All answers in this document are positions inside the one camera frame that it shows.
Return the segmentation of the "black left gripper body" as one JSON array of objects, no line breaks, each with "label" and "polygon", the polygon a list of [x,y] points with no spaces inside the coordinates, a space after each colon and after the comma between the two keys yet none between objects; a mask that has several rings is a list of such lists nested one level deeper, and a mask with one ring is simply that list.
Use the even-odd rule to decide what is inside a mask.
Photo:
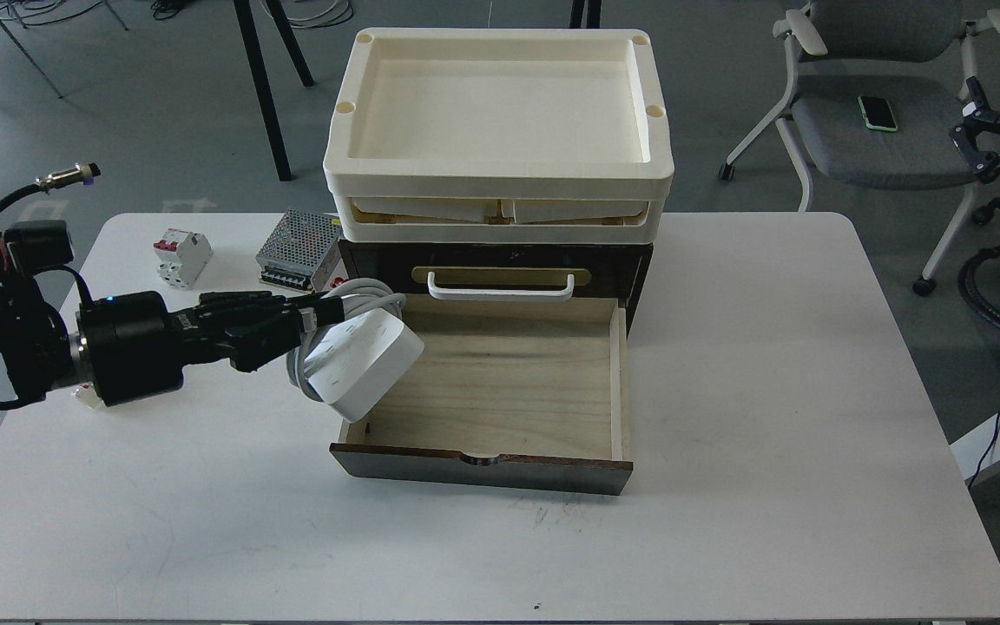
[{"label": "black left gripper body", "polygon": [[78,329],[98,396],[119,406],[182,388],[198,324],[190,310],[170,312],[159,293],[141,292],[80,306]]}]

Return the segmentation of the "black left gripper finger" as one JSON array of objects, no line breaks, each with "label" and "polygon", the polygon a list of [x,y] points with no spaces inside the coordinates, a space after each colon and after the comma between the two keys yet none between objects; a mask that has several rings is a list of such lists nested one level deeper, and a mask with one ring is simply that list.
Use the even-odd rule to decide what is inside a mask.
[{"label": "black left gripper finger", "polygon": [[298,347],[301,328],[293,326],[246,326],[227,328],[207,341],[205,361],[227,359],[239,372],[255,372]]},{"label": "black left gripper finger", "polygon": [[320,312],[316,295],[286,297],[274,293],[203,293],[199,297],[198,327],[226,329],[252,326],[278,313],[297,313],[302,328],[328,325],[328,312]]}]

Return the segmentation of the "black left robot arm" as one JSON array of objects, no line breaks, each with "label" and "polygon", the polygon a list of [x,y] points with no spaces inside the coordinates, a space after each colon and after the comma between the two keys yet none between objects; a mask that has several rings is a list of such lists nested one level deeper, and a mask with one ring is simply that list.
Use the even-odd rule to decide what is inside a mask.
[{"label": "black left robot arm", "polygon": [[[0,199],[0,213],[28,195],[91,183],[94,163],[36,179]],[[0,231],[0,411],[43,401],[52,389],[89,383],[108,406],[182,388],[187,365],[229,360],[253,372],[345,320],[328,293],[287,298],[266,290],[207,293],[194,307],[167,309],[154,290],[95,299],[76,274],[78,329],[69,332],[36,277],[70,272],[66,222],[28,221]]]}]

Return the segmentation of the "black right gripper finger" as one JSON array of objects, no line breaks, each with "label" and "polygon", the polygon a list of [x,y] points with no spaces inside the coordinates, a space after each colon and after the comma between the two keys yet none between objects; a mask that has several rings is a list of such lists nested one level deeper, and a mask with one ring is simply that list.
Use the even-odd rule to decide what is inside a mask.
[{"label": "black right gripper finger", "polygon": [[976,76],[965,79],[970,96],[970,112],[964,112],[964,126],[976,131],[1000,131],[1000,112],[989,107],[987,95]]},{"label": "black right gripper finger", "polygon": [[1000,175],[1000,154],[977,147],[977,136],[984,132],[1000,135],[1000,122],[964,120],[950,130],[950,138],[967,163],[970,173],[983,183],[995,181]]}]

